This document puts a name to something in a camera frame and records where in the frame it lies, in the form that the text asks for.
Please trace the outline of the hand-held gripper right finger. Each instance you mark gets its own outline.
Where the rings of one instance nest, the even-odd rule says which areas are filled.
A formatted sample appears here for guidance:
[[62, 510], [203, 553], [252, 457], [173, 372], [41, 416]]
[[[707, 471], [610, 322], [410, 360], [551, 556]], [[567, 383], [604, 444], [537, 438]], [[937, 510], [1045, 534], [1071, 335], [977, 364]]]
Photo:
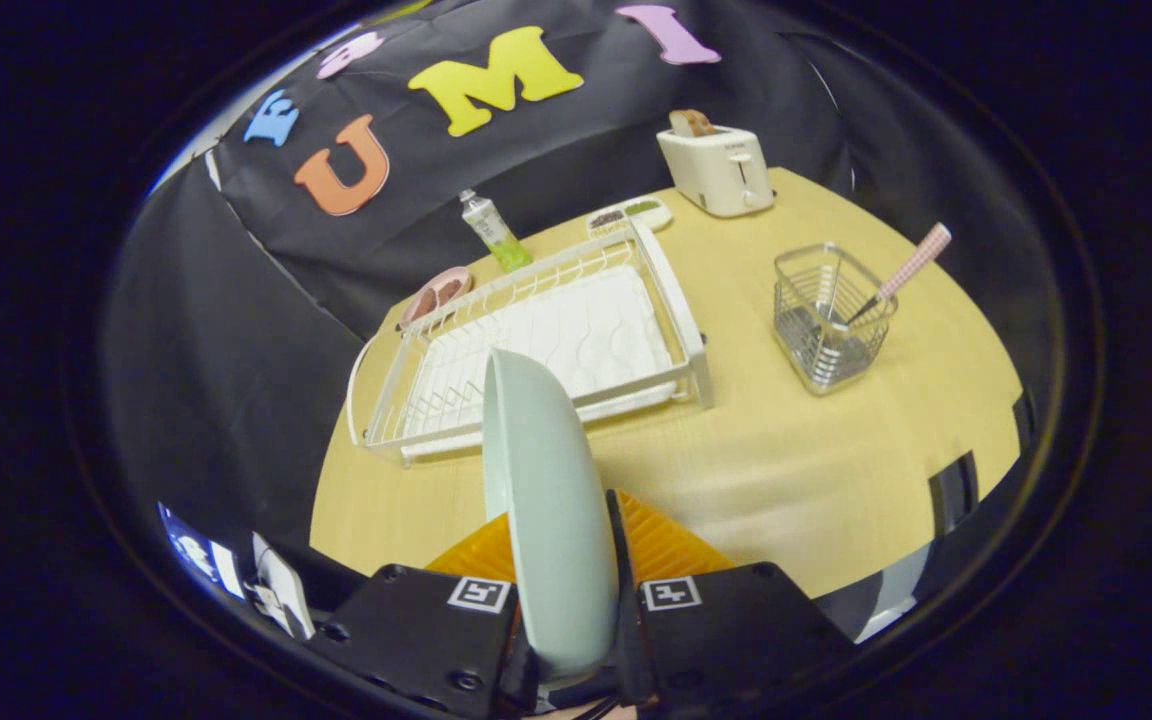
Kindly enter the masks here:
[[614, 700], [639, 714], [760, 714], [795, 702], [859, 647], [772, 562], [635, 579], [626, 506], [616, 548]]

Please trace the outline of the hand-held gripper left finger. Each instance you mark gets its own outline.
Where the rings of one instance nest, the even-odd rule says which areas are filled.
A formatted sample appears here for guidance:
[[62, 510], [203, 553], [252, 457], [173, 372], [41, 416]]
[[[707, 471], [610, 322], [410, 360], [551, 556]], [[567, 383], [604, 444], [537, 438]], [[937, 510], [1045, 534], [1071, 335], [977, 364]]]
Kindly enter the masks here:
[[539, 660], [518, 611], [500, 515], [426, 568], [385, 564], [306, 647], [380, 691], [461, 719], [538, 706]]

